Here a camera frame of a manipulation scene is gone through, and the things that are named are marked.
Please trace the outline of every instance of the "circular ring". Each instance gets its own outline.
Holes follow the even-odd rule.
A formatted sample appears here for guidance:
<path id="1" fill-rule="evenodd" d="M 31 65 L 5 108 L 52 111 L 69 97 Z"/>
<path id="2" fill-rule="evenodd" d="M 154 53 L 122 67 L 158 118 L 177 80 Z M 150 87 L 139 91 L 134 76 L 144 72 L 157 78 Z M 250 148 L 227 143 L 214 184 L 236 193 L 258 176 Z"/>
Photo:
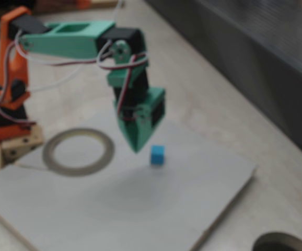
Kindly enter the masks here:
<path id="1" fill-rule="evenodd" d="M 100 141 L 104 145 L 103 155 L 97 161 L 79 168 L 71 168 L 58 163 L 54 158 L 54 150 L 58 144 L 74 136 L 90 136 Z M 65 176 L 86 176 L 98 172 L 111 162 L 113 156 L 114 143 L 112 140 L 103 132 L 86 128 L 71 129 L 57 134 L 44 146 L 42 155 L 49 170 Z"/>
<path id="2" fill-rule="evenodd" d="M 302 251 L 302 240 L 286 233 L 267 233 L 260 236 L 253 251 Z"/>

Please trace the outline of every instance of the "robotic arm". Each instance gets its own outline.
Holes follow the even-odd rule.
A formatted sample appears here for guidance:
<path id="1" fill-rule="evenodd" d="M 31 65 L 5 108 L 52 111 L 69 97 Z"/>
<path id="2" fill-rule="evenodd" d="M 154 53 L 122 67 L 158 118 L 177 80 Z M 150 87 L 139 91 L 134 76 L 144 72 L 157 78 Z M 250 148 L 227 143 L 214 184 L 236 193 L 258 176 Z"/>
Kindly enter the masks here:
<path id="1" fill-rule="evenodd" d="M 118 28 L 112 21 L 44 25 L 24 7 L 6 16 L 2 17 L 1 29 L 0 128 L 13 127 L 14 135 L 0 134 L 0 140 L 27 130 L 18 122 L 27 118 L 23 102 L 30 96 L 26 60 L 26 52 L 30 51 L 74 59 L 54 64 L 58 66 L 96 62 L 108 70 L 119 127 L 134 152 L 145 145 L 165 115 L 165 90 L 149 87 L 146 46 L 139 29 Z M 17 55 L 5 69 L 11 44 L 16 46 Z M 113 57 L 115 65 L 104 64 L 108 57 Z M 16 120 L 8 121 L 8 116 Z"/>

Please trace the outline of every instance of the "table surface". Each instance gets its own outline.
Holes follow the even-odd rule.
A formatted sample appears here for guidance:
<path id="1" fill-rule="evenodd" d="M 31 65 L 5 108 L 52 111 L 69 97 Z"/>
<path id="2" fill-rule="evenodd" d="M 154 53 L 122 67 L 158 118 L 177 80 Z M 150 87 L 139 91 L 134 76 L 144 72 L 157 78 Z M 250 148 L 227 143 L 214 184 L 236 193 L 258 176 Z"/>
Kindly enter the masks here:
<path id="1" fill-rule="evenodd" d="M 111 17 L 111 10 L 43 16 L 43 21 Z M 122 27 L 140 27 L 150 54 L 151 85 L 167 89 L 167 118 L 258 164 L 252 183 L 203 250 L 250 250 L 270 231 L 302 238 L 302 152 L 249 103 L 216 69 L 142 0 L 129 0 L 118 16 Z M 31 86 L 57 81 L 73 67 L 29 64 Z M 48 138 L 78 125 L 112 104 L 106 72 L 94 65 L 51 91 L 26 101 L 28 114 Z M 0 225 L 0 251 L 23 251 Z"/>

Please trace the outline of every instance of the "circular hole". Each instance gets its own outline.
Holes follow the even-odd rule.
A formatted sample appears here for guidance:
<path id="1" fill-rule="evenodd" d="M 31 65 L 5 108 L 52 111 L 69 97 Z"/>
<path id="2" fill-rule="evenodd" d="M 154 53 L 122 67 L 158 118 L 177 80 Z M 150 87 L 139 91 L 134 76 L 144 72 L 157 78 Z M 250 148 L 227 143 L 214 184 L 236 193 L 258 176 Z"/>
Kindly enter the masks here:
<path id="1" fill-rule="evenodd" d="M 302 251 L 302 240 L 285 233 L 267 233 L 257 239 L 253 251 Z"/>
<path id="2" fill-rule="evenodd" d="M 121 48 L 118 48 L 118 50 L 117 50 L 117 53 L 118 53 L 118 54 L 123 54 L 123 52 L 124 52 L 124 51 L 123 51 Z"/>
<path id="3" fill-rule="evenodd" d="M 96 162 L 104 154 L 101 142 L 89 136 L 73 136 L 57 145 L 53 156 L 68 168 L 81 168 Z"/>

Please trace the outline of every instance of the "orange robot base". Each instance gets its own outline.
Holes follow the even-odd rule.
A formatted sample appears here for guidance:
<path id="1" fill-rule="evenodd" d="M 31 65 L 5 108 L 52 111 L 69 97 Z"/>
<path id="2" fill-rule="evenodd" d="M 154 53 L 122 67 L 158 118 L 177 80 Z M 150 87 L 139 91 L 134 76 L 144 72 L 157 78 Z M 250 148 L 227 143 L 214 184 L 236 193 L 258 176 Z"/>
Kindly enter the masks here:
<path id="1" fill-rule="evenodd" d="M 5 81 L 4 65 L 5 55 L 8 53 L 7 48 L 10 43 L 13 43 L 8 36 L 9 23 L 23 15 L 31 14 L 30 10 L 25 7 L 19 7 L 12 12 L 7 13 L 1 17 L 1 28 L 0 28 L 0 87 L 3 86 Z M 17 100 L 12 101 L 11 84 L 14 79 L 18 79 L 24 82 L 25 86 L 28 86 L 28 67 L 27 60 L 23 58 L 19 53 L 16 52 L 15 57 L 12 60 L 8 60 L 8 79 L 6 93 L 0 103 L 1 107 L 9 110 L 16 110 L 23 105 L 24 101 L 30 97 L 29 92 L 25 92 Z M 0 142 L 6 139 L 19 137 L 30 134 L 30 126 L 25 127 L 22 124 L 11 124 L 0 127 Z"/>

